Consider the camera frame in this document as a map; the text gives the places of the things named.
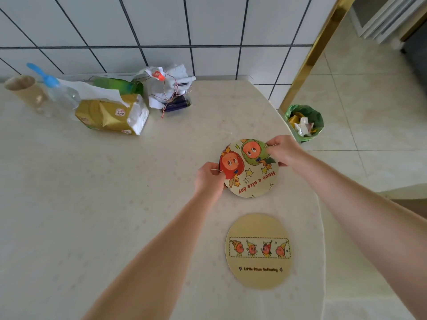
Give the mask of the person's left hand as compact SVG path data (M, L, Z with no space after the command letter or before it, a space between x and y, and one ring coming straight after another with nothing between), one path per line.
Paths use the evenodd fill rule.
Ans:
M197 171L195 178L195 196L216 202L226 186L215 186L215 175L217 175L218 172L211 171L212 168L220 169L220 166L215 162L206 162Z

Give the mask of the person's right hand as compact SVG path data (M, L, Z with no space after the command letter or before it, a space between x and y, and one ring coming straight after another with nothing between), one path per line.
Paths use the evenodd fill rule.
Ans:
M279 135L275 137L282 137L281 145L269 147L267 148L267 152L280 167L295 167L297 161L308 157L308 153L301 148L293 136Z

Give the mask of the round card with fruit cartoons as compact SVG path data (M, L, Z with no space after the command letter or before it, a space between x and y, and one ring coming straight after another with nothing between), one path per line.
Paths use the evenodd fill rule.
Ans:
M240 139L222 151L220 172L226 176L224 183L233 194L257 198L274 186L279 165L268 153L268 147L257 139Z

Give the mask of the person's right forearm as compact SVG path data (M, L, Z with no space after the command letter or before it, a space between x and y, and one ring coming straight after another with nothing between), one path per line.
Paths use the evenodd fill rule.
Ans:
M427 220L303 150L285 164L304 178L416 320L427 320Z

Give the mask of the person's left forearm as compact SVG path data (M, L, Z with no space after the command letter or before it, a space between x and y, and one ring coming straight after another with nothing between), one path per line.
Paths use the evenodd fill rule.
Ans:
M195 193L122 270L82 320L168 320L206 217L221 193Z

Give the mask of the crumpled waste paper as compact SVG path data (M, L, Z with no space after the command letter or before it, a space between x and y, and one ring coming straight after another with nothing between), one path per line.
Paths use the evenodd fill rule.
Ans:
M309 122L309 119L300 112L292 112L288 122L301 137L310 137L318 131L314 128L314 123Z

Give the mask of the green lined waste bin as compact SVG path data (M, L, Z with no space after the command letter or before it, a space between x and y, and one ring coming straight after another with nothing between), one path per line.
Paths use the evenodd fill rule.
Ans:
M307 138L299 136L297 132L291 127L290 123L288 122L288 118L290 118L290 115L292 112L302 113L304 116L306 116L309 119L309 122L314 123L314 128L316 128L318 131L312 136ZM314 139L324 128L324 121L321 113L308 105L300 105L300 104L291 105L285 112L283 118L288 123L289 127L291 128L291 132L293 136L299 143L304 143Z

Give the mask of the round beige card, cartoon strip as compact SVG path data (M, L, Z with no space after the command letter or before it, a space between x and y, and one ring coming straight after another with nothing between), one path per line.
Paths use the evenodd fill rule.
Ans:
M275 217L251 213L239 217L225 239L226 261L234 277L246 288L269 290L290 275L290 237Z

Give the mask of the white plastic bag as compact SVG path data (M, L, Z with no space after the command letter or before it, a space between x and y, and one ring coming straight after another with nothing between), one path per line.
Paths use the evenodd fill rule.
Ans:
M131 81L143 84L143 97L150 108L162 110L173 97L186 95L195 80L196 76L189 75L181 64L166 69L148 66L141 69Z

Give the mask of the gold tissue packet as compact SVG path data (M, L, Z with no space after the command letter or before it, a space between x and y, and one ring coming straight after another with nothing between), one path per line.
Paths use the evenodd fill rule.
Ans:
M122 95L121 98L125 104L82 100L75 116L89 129L138 136L147 122L149 109L141 95Z

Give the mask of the green plastic packet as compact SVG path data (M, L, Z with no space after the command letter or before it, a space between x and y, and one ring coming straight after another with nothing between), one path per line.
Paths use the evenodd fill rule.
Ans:
M120 95L138 94L143 96L143 84L139 81L126 81L116 78L93 77L93 86L108 90L118 90Z

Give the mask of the beige chair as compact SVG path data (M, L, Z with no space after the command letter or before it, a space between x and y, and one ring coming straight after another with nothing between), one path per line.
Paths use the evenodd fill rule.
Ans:
M427 183L378 192L427 220Z

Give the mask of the clear bottle with blue cap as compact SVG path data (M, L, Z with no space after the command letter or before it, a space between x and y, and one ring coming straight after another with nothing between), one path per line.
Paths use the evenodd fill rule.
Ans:
M50 99L56 104L59 112L64 116L77 120L75 115L81 98L78 92L61 82L54 76L46 74L40 67L35 64L27 63L27 67L37 73L46 86Z

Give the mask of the gold metal door frame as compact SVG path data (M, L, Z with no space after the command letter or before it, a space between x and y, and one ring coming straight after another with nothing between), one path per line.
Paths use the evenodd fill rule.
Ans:
M289 91L287 92L278 109L280 113L285 113L286 110L291 106L293 100L307 80L307 77L310 75L313 67L333 37L341 21L350 10L354 1L355 0L337 0L335 2L327 20L325 21L321 31L313 43L310 52L308 53L303 65L297 73Z

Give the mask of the white sliding door frame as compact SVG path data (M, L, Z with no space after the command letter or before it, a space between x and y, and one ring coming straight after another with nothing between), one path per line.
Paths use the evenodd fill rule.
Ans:
M355 0L348 14L359 38L384 42L427 0Z

